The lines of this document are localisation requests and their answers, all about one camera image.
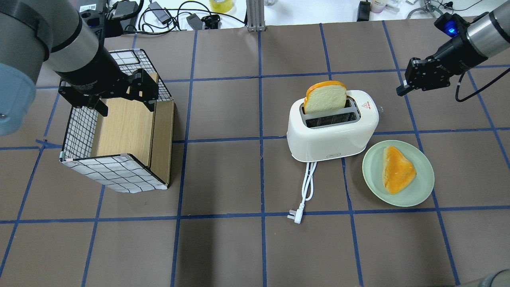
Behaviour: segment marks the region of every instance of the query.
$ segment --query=toaster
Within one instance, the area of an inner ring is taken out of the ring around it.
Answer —
[[[292,156],[314,162],[351,156],[362,152],[379,123],[379,112],[364,91],[347,91],[342,109],[305,114],[304,99],[297,100],[289,113],[287,143]]]

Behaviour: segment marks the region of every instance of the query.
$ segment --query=wooden panel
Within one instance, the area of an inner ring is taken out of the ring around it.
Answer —
[[[157,102],[152,138],[150,170],[165,183],[170,183],[172,154],[173,101]]]
[[[141,102],[105,100],[108,116],[98,116],[92,156],[130,153],[150,165],[154,113]]]

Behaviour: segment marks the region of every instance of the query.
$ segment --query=toaster label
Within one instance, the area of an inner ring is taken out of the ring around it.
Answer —
[[[362,106],[362,107],[364,107],[364,108],[367,108],[367,109],[369,109],[369,110],[371,110],[371,109],[372,109],[372,107],[370,106],[370,103],[369,103],[369,102],[366,102],[366,103],[362,104],[361,106]]]

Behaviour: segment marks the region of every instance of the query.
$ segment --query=white power cord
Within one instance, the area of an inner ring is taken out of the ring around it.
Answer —
[[[314,195],[314,171],[316,166],[316,161],[307,162],[307,170],[304,173],[303,187],[301,188],[301,196],[303,197],[303,200],[301,201],[297,210],[289,210],[289,215],[287,215],[287,218],[294,220],[294,222],[297,224],[301,224],[301,219],[304,212],[304,203],[312,199],[312,196]]]

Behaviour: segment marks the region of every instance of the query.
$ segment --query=green plate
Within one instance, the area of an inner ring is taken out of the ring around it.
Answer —
[[[383,185],[383,153],[394,146],[413,163],[416,177],[402,191],[389,194]],[[363,158],[363,177],[370,190],[381,200],[396,206],[408,207],[422,203],[432,193],[434,170],[427,157],[417,148],[399,140],[385,140],[372,146]]]

